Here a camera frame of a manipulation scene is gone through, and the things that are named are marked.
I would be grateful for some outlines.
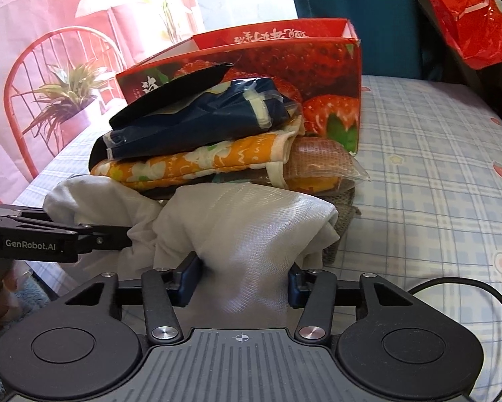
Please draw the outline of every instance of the black cable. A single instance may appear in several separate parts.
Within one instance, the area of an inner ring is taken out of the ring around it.
[[[493,297],[502,304],[502,294],[494,287],[489,286],[488,284],[485,284],[481,281],[471,280],[469,278],[459,278],[457,276],[443,276],[442,278],[436,278],[434,280],[423,282],[422,284],[409,290],[409,293],[415,295],[418,292],[427,289],[428,287],[438,286],[440,284],[463,284],[465,286],[477,287],[478,289],[482,289],[490,295],[493,295]],[[493,399],[493,402],[498,402],[500,398],[502,398],[502,389]]]

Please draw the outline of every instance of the grey ribbed plate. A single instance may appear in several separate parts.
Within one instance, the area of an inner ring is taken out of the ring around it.
[[[10,402],[26,402],[13,396]],[[121,387],[96,402],[383,402],[340,372],[329,351],[285,330],[195,330],[150,351]],[[454,402],[466,402],[456,398]]]

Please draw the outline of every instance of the red plastic bag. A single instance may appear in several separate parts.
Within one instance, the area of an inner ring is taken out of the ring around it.
[[[472,69],[502,63],[501,0],[430,0],[446,43]]]

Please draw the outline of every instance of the plant pot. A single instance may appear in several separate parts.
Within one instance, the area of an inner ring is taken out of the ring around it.
[[[63,138],[63,148],[67,146],[89,125],[100,119],[102,115],[100,100],[95,98],[83,110],[75,114],[72,118],[61,123],[61,136]]]

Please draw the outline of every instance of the dark blue package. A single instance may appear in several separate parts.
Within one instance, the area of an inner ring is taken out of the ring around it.
[[[233,80],[138,118],[103,139],[109,159],[184,153],[276,128],[290,118],[289,101],[269,78]]]

